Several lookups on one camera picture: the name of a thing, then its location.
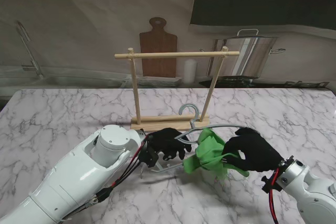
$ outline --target wooden rack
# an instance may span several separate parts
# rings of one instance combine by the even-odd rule
[[[208,95],[205,100],[205,104],[202,110],[202,115],[198,121],[195,122],[196,127],[202,127],[209,125],[209,117],[206,115],[206,110],[209,106],[212,93],[214,91],[219,72],[222,68],[223,61],[227,56],[239,56],[239,51],[229,51],[227,47],[222,47],[218,52],[153,52],[153,53],[141,53],[135,54],[133,48],[128,49],[128,54],[115,54],[116,59],[128,59],[131,64],[133,93],[135,101],[135,112],[137,116],[131,120],[131,129],[145,131],[158,131],[163,128],[172,127],[180,131],[190,129],[189,120],[194,118],[194,115],[168,115],[168,116],[144,116],[140,115],[139,93],[138,83],[136,81],[135,71],[135,59],[144,58],[183,58],[183,57],[220,57],[220,60],[216,66],[216,70],[209,88]]]

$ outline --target cutting board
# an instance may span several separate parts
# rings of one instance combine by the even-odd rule
[[[166,33],[167,24],[164,18],[151,18],[152,30],[140,33],[141,52],[176,52],[177,36]],[[143,76],[175,77],[176,58],[142,59]]]

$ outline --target faucet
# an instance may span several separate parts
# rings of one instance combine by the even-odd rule
[[[44,76],[42,74],[41,68],[40,68],[39,64],[37,63],[37,61],[35,60],[32,52],[29,49],[28,44],[27,44],[27,42],[30,42],[30,37],[28,36],[28,33],[27,33],[26,29],[24,28],[24,26],[22,25],[22,23],[20,21],[17,21],[16,24],[17,24],[16,31],[20,35],[21,41],[22,41],[23,45],[25,46],[25,48],[26,48],[26,50],[27,50],[27,52],[30,56],[30,62],[31,62],[31,65],[22,65],[23,70],[25,70],[25,71],[35,70],[36,74],[40,78],[43,78]]]

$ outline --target clothes hanger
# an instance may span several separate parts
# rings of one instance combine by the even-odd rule
[[[179,109],[179,115],[182,115],[182,112],[185,108],[187,107],[192,107],[195,110],[195,116],[193,119],[190,120],[190,126],[191,129],[185,133],[182,133],[181,135],[175,137],[176,140],[184,143],[184,144],[197,144],[197,140],[196,141],[186,141],[184,139],[182,139],[182,137],[189,135],[190,133],[194,132],[194,131],[202,131],[203,129],[211,129],[211,128],[217,128],[217,127],[237,127],[237,128],[245,128],[246,126],[242,126],[242,125],[238,125],[238,124],[213,124],[213,125],[208,125],[208,126],[204,126],[204,127],[195,127],[195,122],[199,121],[198,117],[199,117],[199,109],[196,105],[192,104],[192,103],[187,103],[184,104],[180,107]],[[168,166],[167,168],[163,168],[159,162],[157,162],[155,164],[155,166],[158,168],[158,170],[154,170],[151,169],[152,172],[155,173],[165,173],[169,170],[173,170],[173,169],[178,169],[180,167],[183,167],[183,163],[177,164],[177,165],[173,165],[173,166]]]

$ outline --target green cloth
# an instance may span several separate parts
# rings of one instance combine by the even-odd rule
[[[222,155],[225,142],[211,129],[205,128],[198,137],[198,147],[196,154],[183,161],[184,171],[188,174],[202,167],[206,170],[212,170],[219,178],[225,178],[228,169],[234,169],[248,177],[249,172],[243,171],[236,166],[225,164],[222,158],[227,155],[240,158],[238,152]]]

